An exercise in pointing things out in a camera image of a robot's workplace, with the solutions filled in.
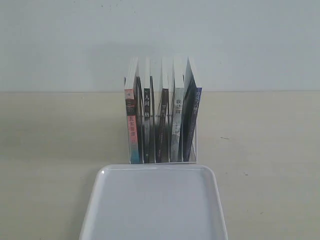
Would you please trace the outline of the white plastic tray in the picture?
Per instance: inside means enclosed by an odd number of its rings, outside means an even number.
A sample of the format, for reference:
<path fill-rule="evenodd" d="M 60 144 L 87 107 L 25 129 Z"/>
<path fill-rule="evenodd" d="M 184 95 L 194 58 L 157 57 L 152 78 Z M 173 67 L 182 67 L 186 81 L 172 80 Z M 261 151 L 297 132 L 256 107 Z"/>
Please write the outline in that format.
<path fill-rule="evenodd" d="M 95 178 L 81 240 L 226 240 L 214 172 L 201 164 L 112 164 Z"/>

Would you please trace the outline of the dark blue cover book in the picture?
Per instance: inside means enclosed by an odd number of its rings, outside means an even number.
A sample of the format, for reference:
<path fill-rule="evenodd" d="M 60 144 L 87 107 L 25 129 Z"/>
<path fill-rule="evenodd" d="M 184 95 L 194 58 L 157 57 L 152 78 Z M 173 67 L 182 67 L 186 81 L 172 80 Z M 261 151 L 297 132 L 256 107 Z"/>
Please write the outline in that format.
<path fill-rule="evenodd" d="M 198 75 L 195 61 L 188 57 L 184 74 L 183 99 L 183 161 L 190 160 L 193 137 L 197 123 L 199 105 L 202 95 L 202 84 Z"/>

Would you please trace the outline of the white grey spine book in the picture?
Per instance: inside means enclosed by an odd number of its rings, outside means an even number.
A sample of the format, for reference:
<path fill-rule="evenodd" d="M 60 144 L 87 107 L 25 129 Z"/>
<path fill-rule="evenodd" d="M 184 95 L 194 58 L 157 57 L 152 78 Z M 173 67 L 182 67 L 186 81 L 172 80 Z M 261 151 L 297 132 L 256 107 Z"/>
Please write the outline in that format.
<path fill-rule="evenodd" d="M 172 65 L 173 99 L 172 99 L 172 127 L 171 127 L 171 146 L 170 161 L 180 162 L 180 136 L 182 126 L 182 111 L 184 101 L 184 74 L 182 60 L 179 56 L 173 58 Z"/>

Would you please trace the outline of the pink and teal spine book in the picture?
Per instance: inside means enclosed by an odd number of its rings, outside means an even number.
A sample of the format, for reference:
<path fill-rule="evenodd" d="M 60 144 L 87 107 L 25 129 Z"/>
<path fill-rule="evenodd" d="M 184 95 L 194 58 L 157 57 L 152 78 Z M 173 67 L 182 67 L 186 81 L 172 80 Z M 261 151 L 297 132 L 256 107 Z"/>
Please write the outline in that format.
<path fill-rule="evenodd" d="M 138 58 L 130 60 L 129 70 L 124 84 L 125 107 L 127 116 L 129 160 L 131 164 L 140 163 L 137 128 L 137 77 L 139 76 Z"/>

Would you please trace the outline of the black spine white text book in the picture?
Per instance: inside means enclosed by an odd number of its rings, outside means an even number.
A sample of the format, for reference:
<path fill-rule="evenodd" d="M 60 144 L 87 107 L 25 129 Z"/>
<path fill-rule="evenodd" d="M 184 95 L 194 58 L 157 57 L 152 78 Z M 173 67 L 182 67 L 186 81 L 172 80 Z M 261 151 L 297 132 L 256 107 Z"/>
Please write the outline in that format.
<path fill-rule="evenodd" d="M 147 57 L 145 60 L 145 73 L 144 73 L 144 87 L 143 87 L 143 104 L 144 104 L 144 163 L 150 162 L 150 76 L 151 66 L 150 58 Z"/>

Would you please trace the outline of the dark brown spine book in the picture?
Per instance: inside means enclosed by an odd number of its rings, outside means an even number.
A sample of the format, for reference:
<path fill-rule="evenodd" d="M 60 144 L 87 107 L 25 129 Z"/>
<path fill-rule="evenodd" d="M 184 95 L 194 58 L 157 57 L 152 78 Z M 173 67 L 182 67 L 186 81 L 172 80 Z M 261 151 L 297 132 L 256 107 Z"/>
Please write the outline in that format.
<path fill-rule="evenodd" d="M 165 163 L 168 161 L 167 126 L 169 124 L 169 79 L 166 57 L 163 57 L 161 60 L 160 90 L 158 134 L 155 156 L 157 163 Z"/>

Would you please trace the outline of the clear acrylic book rack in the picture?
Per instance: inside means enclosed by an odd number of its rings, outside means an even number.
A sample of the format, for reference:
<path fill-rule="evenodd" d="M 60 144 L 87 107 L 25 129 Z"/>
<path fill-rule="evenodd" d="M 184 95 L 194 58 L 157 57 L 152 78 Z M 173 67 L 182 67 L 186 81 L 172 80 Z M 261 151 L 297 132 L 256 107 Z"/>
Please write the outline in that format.
<path fill-rule="evenodd" d="M 138 76 L 136 78 L 136 100 L 137 100 L 137 110 L 136 110 L 136 123 L 137 123 L 137 131 L 138 131 L 138 148 L 139 148 L 139 157 L 140 163 L 137 164 L 146 164 L 144 163 L 144 86 L 142 85 L 142 81 Z M 157 136 L 158 136 L 158 121 L 159 121 L 159 106 L 156 106 L 155 103 L 155 94 L 153 88 L 153 78 L 150 76 L 150 142 L 149 142 L 149 163 L 157 163 L 156 162 L 156 145 L 157 145 Z M 174 87 L 173 91 L 170 92 L 169 88 L 169 115 L 168 120 L 169 123 L 167 125 L 167 137 L 168 137 L 168 161 L 162 163 L 173 163 L 170 160 L 170 153 L 171 153 L 171 137 L 172 137 L 172 111 L 173 111 L 173 94 L 174 94 Z M 183 160 L 183 111 L 182 111 L 182 121 L 181 121 L 181 132 L 180 132 L 180 141 L 179 141 L 179 159 L 180 161 L 176 163 L 186 163 L 197 162 L 197 123 L 194 130 L 193 141 L 191 146 L 191 153 L 189 161 Z"/>

